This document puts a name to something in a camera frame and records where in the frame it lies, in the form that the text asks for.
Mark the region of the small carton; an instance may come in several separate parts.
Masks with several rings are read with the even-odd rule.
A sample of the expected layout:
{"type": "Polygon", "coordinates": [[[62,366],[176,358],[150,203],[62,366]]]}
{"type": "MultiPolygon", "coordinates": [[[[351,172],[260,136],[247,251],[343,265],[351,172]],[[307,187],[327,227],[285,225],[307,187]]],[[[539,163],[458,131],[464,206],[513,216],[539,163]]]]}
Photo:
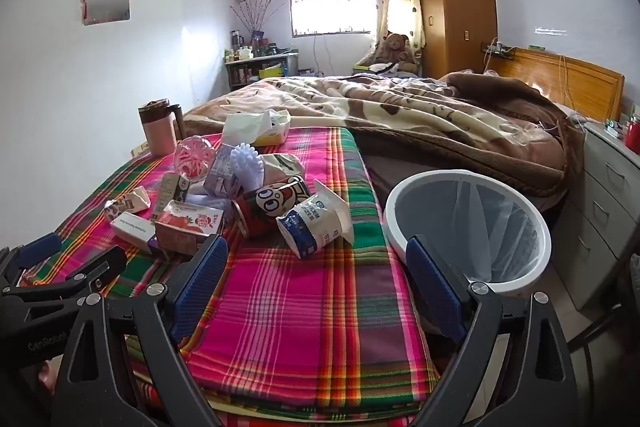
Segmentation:
{"type": "Polygon", "coordinates": [[[151,207],[151,199],[143,186],[137,186],[133,190],[120,194],[115,199],[108,200],[103,208],[107,221],[114,221],[124,212],[136,213],[148,210],[151,207]]]}

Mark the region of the red white milk carton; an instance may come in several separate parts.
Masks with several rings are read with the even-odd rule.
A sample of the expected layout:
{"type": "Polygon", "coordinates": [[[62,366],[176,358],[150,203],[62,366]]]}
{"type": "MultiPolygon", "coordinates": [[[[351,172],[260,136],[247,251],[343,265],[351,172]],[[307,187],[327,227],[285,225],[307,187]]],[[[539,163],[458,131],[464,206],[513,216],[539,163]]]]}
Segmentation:
{"type": "Polygon", "coordinates": [[[194,256],[223,228],[222,210],[171,200],[155,220],[155,237],[166,253],[194,256]]]}

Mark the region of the green herbal box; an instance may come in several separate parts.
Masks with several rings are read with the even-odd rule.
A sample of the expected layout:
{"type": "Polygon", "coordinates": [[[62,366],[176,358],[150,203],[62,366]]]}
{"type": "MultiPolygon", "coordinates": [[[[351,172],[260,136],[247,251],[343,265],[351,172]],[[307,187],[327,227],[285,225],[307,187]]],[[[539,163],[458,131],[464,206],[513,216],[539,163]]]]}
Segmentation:
{"type": "Polygon", "coordinates": [[[184,202],[188,194],[191,182],[183,174],[176,172],[166,172],[160,180],[153,211],[150,220],[155,222],[168,205],[168,202],[184,202]]]}

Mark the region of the crushed clear plastic bottle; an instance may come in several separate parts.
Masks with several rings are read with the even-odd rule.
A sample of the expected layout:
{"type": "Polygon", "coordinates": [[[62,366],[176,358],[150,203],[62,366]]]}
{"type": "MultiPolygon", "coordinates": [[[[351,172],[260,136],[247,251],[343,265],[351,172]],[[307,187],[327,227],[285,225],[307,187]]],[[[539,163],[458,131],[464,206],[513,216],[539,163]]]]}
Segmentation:
{"type": "Polygon", "coordinates": [[[206,178],[216,156],[215,147],[201,135],[181,140],[174,153],[174,170],[190,182],[206,178]]]}

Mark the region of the purple drink carton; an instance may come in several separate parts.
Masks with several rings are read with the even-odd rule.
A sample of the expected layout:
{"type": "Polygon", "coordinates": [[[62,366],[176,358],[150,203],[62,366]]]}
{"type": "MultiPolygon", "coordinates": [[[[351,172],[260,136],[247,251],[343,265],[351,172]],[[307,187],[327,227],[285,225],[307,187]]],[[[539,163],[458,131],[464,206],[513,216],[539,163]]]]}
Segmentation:
{"type": "Polygon", "coordinates": [[[234,199],[240,193],[240,182],[231,167],[233,146],[221,144],[217,150],[212,168],[209,169],[203,187],[205,191],[218,198],[234,199]]]}

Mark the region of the red cartoon drink can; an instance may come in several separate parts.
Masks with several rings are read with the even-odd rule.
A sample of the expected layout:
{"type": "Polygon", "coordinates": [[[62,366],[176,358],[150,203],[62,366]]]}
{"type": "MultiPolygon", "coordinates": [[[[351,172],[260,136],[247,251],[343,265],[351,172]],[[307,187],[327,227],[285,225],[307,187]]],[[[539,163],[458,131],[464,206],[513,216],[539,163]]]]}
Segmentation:
{"type": "Polygon", "coordinates": [[[310,196],[301,176],[270,183],[233,199],[232,210],[240,232],[246,239],[277,228],[277,219],[310,196]]]}

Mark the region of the white foam fruit net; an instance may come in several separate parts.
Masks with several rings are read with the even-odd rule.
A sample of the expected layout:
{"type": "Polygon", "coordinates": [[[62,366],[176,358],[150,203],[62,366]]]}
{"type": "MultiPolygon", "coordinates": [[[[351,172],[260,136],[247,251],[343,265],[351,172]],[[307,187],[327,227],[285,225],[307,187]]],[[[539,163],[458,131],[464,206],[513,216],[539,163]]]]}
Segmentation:
{"type": "Polygon", "coordinates": [[[256,148],[246,143],[233,147],[230,162],[244,192],[256,191],[264,185],[264,161],[256,148]]]}

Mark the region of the cream leaf-print paper bag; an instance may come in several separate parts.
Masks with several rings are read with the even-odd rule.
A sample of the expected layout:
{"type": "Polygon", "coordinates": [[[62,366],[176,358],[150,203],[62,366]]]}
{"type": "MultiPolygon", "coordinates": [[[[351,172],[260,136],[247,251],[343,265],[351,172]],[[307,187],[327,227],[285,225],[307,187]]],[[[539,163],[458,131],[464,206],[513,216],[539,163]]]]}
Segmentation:
{"type": "Polygon", "coordinates": [[[303,178],[305,167],[299,158],[289,153],[262,154],[262,165],[264,165],[264,184],[285,182],[294,176],[303,178]]]}

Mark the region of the blue white yogurt cup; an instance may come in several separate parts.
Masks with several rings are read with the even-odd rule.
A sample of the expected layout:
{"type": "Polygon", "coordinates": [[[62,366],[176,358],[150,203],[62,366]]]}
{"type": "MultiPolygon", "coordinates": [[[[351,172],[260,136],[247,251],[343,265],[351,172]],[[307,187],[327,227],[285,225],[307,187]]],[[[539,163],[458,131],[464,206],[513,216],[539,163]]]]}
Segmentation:
{"type": "Polygon", "coordinates": [[[326,184],[314,180],[314,194],[277,219],[286,245],[306,259],[341,237],[352,245],[354,227],[349,205],[326,184]]]}

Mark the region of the white purple cream box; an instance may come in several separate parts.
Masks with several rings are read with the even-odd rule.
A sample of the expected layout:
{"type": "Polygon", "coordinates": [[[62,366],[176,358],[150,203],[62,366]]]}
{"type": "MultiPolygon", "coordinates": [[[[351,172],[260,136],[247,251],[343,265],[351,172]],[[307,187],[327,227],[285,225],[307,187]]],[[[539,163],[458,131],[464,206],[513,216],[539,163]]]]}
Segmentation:
{"type": "Polygon", "coordinates": [[[152,253],[150,242],[155,236],[155,225],[149,220],[125,211],[111,222],[114,234],[130,245],[152,253]]]}

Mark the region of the white round trash bin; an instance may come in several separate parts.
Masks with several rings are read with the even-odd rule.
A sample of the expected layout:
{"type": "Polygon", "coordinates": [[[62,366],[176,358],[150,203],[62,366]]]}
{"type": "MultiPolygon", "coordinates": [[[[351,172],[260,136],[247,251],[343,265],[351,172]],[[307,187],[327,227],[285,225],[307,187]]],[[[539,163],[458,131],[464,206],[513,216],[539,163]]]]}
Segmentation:
{"type": "Polygon", "coordinates": [[[383,230],[402,261],[422,235],[442,259],[497,294],[530,295],[547,269],[551,234],[534,204],[514,188],[463,169],[409,176],[388,195],[383,230]]]}

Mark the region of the tissue pack yellow white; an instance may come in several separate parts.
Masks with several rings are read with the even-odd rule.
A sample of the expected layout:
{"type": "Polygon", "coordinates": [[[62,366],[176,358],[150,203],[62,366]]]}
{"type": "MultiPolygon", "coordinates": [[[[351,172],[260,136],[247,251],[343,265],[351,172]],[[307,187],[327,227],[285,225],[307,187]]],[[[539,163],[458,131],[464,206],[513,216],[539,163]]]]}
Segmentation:
{"type": "Polygon", "coordinates": [[[290,126],[291,114],[286,109],[232,114],[224,122],[221,142],[254,147],[278,146],[288,139],[290,126]]]}

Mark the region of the brown beige blanket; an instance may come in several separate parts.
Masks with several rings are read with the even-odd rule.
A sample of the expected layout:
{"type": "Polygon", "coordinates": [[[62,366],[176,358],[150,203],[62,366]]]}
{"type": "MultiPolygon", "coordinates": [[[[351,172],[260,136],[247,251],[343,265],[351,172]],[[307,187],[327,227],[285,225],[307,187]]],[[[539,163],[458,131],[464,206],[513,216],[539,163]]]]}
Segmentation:
{"type": "Polygon", "coordinates": [[[468,169],[526,196],[562,196],[584,169],[585,133],[559,106],[521,80],[472,72],[267,78],[189,110],[184,127],[219,132],[266,109],[287,110],[293,128],[346,128],[386,164],[468,169]]]}

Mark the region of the power strip on headboard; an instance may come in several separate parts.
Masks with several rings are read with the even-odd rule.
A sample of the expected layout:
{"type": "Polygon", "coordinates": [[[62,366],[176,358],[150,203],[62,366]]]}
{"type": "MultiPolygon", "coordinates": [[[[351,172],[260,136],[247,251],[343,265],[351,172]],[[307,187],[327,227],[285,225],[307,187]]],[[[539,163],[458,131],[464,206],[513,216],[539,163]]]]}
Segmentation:
{"type": "Polygon", "coordinates": [[[515,46],[506,46],[499,41],[482,42],[480,44],[480,52],[485,56],[498,56],[505,60],[514,60],[515,46]]]}

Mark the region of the brown teddy bear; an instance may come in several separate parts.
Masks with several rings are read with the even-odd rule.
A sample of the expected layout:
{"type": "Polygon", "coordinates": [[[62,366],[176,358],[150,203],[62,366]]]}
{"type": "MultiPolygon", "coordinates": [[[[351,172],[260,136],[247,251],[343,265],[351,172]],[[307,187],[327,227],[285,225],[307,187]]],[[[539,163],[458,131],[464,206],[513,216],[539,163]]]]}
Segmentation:
{"type": "Polygon", "coordinates": [[[410,74],[419,72],[409,37],[393,32],[390,32],[378,46],[373,63],[392,64],[398,67],[399,72],[410,72],[410,74]]]}

